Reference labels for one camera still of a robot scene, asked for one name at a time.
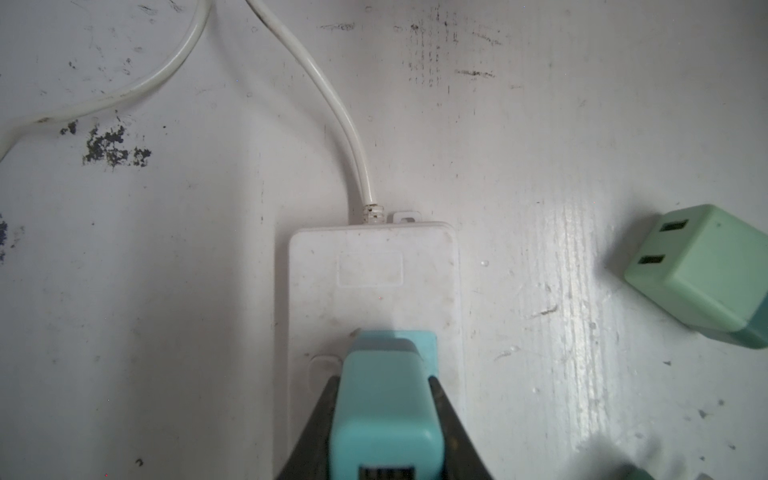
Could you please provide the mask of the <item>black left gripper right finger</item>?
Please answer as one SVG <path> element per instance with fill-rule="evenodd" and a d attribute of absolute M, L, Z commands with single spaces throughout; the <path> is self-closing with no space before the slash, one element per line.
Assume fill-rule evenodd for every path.
<path fill-rule="evenodd" d="M 492 475 L 475 449 L 439 379 L 430 376 L 428 382 L 445 444 L 441 479 L 491 480 Z"/>

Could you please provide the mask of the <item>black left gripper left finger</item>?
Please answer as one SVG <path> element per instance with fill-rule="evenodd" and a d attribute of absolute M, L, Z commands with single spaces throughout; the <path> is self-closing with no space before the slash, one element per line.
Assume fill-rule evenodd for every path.
<path fill-rule="evenodd" d="M 332 376 L 289 455 L 278 480 L 330 478 L 330 436 L 341 377 Z"/>

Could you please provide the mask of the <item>teal charger plug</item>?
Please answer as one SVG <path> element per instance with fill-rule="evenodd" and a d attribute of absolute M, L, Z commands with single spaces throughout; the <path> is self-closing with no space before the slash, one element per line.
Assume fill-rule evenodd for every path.
<path fill-rule="evenodd" d="M 329 438 L 332 479 L 439 479 L 445 440 L 428 331 L 363 331 L 343 361 Z"/>

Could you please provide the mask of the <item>white multicolour power strip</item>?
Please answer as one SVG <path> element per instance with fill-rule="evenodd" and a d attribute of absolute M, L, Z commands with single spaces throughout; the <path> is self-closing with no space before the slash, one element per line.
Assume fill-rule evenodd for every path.
<path fill-rule="evenodd" d="M 238 3 L 1 6 L 1 475 L 269 479 L 365 329 L 458 317 L 454 237 L 321 219 L 315 143 L 253 116 Z"/>

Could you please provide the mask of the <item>green charger plug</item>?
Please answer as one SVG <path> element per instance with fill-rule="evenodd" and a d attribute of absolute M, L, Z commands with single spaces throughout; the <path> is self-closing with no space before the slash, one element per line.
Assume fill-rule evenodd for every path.
<path fill-rule="evenodd" d="M 707 338 L 767 347 L 767 234 L 715 205 L 661 215 L 624 279 Z"/>

